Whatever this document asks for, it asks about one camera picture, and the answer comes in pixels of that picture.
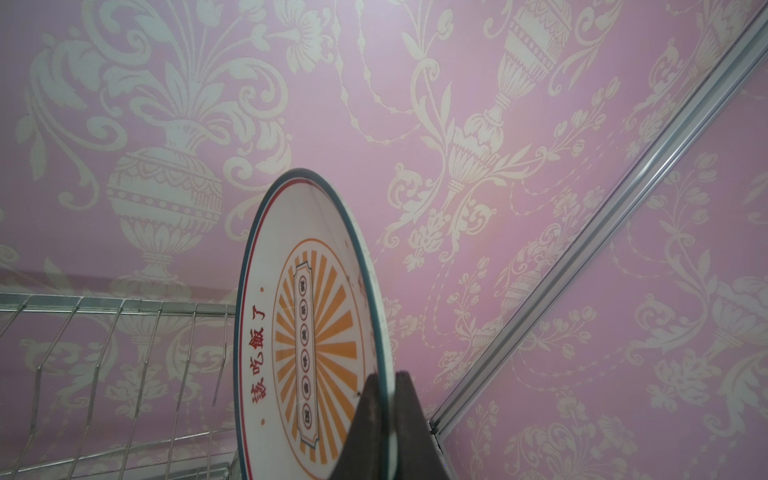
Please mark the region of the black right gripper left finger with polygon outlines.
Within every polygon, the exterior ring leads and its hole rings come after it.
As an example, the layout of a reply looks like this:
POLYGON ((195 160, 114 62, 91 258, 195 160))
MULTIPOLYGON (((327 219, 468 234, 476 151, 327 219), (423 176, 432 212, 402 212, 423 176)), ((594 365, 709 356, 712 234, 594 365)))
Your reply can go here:
POLYGON ((330 480, 379 480, 383 473, 383 409, 377 374, 366 379, 330 480))

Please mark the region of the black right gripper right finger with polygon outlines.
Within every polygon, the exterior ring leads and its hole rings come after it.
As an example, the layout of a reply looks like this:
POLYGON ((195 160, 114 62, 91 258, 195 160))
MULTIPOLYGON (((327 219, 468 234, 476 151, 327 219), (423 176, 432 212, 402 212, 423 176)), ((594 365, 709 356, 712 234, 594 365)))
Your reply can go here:
POLYGON ((411 376, 405 371, 396 373, 394 417, 398 444, 395 479, 449 480, 411 376))

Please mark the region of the orange sunburst plate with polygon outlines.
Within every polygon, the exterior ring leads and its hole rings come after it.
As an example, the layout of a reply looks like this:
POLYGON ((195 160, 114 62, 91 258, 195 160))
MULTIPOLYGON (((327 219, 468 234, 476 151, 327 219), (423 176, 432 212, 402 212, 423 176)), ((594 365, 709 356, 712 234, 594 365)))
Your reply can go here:
POLYGON ((282 174, 257 210, 233 361, 246 479, 328 478, 370 377, 392 424, 395 373, 374 266, 350 207, 314 171, 282 174))

